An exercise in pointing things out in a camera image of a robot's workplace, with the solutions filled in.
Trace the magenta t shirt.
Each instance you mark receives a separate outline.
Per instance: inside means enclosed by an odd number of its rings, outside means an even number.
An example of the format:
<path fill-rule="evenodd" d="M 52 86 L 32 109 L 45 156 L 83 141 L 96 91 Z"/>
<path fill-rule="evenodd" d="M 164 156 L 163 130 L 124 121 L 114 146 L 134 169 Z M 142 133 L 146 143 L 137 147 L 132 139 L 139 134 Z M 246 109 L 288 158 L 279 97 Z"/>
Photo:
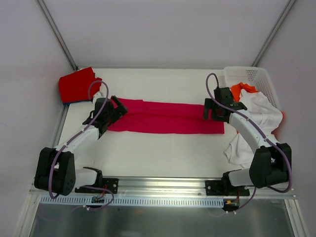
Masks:
<path fill-rule="evenodd" d="M 109 130 L 152 134 L 224 134 L 224 123 L 203 119 L 199 104 L 163 103 L 120 98 L 128 112 Z"/>

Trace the folded red t shirt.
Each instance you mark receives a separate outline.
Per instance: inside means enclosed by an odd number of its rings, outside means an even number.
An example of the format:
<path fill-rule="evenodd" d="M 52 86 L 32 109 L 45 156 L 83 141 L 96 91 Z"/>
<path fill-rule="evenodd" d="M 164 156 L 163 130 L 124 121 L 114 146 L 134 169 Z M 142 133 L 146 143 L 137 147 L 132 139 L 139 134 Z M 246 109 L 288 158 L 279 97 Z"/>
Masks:
<path fill-rule="evenodd" d="M 61 77 L 58 83 L 61 101 L 91 100 L 100 90 L 101 80 L 91 67 Z"/>

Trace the orange t shirt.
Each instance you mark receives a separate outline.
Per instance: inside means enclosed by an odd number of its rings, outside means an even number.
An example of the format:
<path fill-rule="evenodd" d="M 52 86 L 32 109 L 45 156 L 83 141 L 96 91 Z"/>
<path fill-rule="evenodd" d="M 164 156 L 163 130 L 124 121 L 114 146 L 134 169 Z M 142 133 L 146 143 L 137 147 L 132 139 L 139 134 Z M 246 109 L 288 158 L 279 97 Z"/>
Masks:
<path fill-rule="evenodd" d="M 251 86 L 247 83 L 238 83 L 233 85 L 231 88 L 231 93 L 233 95 L 233 99 L 235 102 L 239 102 L 240 101 L 240 97 L 241 97 L 241 92 L 244 90 L 247 93 L 258 93 L 258 90 L 256 89 L 255 86 Z"/>

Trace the white t shirt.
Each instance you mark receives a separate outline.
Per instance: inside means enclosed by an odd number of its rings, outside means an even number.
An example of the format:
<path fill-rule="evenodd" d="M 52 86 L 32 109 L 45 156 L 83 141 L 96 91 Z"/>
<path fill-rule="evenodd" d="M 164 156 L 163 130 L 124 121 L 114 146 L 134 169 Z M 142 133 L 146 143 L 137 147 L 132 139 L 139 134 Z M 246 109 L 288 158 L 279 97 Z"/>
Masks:
<path fill-rule="evenodd" d="M 245 89 L 240 92 L 240 102 L 249 111 L 249 117 L 268 134 L 271 134 L 280 125 L 283 115 L 275 108 L 262 92 L 249 93 Z M 245 139 L 237 134 L 224 151 L 228 162 L 233 165 L 240 165 L 242 168 L 249 168 L 254 153 Z"/>

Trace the aluminium mounting rail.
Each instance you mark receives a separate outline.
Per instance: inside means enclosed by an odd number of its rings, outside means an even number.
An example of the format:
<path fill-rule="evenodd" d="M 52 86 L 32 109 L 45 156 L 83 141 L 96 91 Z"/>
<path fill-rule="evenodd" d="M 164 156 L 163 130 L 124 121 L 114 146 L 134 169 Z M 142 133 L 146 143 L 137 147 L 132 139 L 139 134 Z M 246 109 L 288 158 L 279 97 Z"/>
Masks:
<path fill-rule="evenodd" d="M 118 192 L 120 196 L 130 197 L 206 197 L 205 181 L 218 178 L 172 178 L 172 177 L 119 177 Z M 295 190 L 281 194 L 269 188 L 257 189 L 256 199 L 297 199 Z"/>

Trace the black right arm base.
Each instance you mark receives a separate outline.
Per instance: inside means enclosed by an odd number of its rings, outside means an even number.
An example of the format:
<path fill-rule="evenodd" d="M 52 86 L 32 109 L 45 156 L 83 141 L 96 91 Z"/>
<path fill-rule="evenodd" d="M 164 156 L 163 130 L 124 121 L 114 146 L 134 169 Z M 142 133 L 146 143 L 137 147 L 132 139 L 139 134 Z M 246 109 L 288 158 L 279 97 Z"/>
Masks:
<path fill-rule="evenodd" d="M 250 196 L 250 191 L 245 186 L 233 186 L 229 180 L 229 172 L 225 172 L 219 180 L 206 180 L 205 192 L 207 196 Z"/>

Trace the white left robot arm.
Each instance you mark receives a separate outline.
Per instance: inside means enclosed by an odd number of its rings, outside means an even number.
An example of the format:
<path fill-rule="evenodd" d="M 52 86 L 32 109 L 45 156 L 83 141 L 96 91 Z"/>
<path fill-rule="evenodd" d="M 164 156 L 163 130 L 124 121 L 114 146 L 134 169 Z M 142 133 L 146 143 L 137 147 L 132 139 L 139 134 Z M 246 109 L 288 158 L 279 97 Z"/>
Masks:
<path fill-rule="evenodd" d="M 59 195 L 67 196 L 72 191 L 102 192 L 106 185 L 100 169 L 87 166 L 76 168 L 75 159 L 99 140 L 128 109 L 116 96 L 98 98 L 94 105 L 94 110 L 76 134 L 54 148 L 43 148 L 39 154 L 34 186 L 48 191 L 53 199 Z"/>

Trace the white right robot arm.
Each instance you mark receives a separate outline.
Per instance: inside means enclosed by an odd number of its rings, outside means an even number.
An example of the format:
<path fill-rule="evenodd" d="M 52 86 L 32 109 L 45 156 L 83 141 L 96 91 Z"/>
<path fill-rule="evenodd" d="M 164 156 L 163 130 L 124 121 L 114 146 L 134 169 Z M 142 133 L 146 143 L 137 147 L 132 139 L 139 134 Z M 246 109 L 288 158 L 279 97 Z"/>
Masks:
<path fill-rule="evenodd" d="M 234 101 L 229 88 L 217 87 L 209 96 L 205 100 L 204 112 L 211 112 L 212 119 L 233 126 L 254 153 L 249 168 L 225 174 L 227 180 L 221 183 L 222 192 L 233 195 L 239 186 L 267 187 L 278 193 L 290 191 L 293 181 L 290 146 L 265 133 L 247 107 Z"/>

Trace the white perforated plastic basket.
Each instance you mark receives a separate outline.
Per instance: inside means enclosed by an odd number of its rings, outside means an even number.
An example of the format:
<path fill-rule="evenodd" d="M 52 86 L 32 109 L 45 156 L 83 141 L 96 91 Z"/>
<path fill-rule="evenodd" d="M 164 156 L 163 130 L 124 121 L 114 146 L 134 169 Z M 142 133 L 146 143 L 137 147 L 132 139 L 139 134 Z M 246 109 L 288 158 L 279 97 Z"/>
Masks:
<path fill-rule="evenodd" d="M 269 76 L 269 73 L 258 67 L 225 67 L 224 70 L 224 86 L 231 87 L 240 82 L 254 86 L 261 91 L 268 101 L 281 111 L 281 105 L 277 97 L 275 88 Z"/>

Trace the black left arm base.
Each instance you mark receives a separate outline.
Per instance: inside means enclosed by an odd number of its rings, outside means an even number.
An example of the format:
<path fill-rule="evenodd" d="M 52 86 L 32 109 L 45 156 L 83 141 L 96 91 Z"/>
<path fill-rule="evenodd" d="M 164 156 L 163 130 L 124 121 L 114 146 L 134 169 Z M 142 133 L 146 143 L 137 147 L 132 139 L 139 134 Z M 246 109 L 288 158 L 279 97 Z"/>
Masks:
<path fill-rule="evenodd" d="M 75 193 L 83 194 L 101 194 L 104 189 L 110 190 L 113 194 L 118 192 L 119 179 L 118 178 L 104 178 L 100 176 L 93 185 L 88 185 L 89 188 L 79 187 L 75 188 Z"/>

